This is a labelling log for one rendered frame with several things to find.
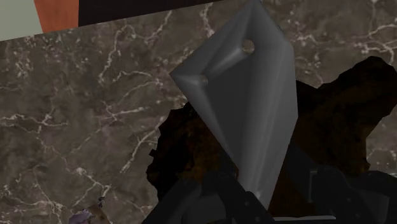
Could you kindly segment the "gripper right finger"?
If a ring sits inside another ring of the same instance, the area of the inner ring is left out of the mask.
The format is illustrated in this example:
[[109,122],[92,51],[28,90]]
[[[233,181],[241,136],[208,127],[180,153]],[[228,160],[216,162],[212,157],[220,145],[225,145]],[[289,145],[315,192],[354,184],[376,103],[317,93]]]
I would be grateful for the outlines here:
[[336,224],[397,224],[397,178],[384,172],[352,177],[322,167],[311,177],[310,199]]

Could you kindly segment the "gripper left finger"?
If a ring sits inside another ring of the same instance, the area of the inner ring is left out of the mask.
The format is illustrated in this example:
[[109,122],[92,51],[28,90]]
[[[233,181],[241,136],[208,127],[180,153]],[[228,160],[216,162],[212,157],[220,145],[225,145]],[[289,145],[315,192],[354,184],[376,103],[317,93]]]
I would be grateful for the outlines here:
[[211,171],[202,183],[181,179],[142,224],[275,224],[255,195],[231,174]]

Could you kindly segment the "grey angular blade with holes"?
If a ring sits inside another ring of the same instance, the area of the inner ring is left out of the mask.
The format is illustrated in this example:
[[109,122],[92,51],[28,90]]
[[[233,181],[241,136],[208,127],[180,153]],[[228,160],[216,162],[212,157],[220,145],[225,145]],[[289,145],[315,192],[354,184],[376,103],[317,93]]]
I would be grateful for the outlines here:
[[293,47],[260,0],[249,0],[171,78],[239,168],[239,183],[268,206],[298,107]]

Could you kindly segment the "purple and brown small object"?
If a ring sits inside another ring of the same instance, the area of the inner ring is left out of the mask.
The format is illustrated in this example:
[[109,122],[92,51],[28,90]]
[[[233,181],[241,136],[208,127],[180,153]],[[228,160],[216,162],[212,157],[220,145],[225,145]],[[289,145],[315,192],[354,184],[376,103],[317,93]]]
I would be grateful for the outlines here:
[[98,203],[74,213],[68,224],[111,224],[109,218],[102,210],[105,197],[99,197]]

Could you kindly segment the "orange wooden panel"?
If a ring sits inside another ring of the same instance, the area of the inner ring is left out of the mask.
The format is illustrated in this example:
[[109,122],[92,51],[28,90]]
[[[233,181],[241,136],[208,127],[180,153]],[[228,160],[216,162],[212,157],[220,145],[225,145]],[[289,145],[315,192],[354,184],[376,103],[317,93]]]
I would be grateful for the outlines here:
[[44,33],[78,26],[79,0],[34,0]]

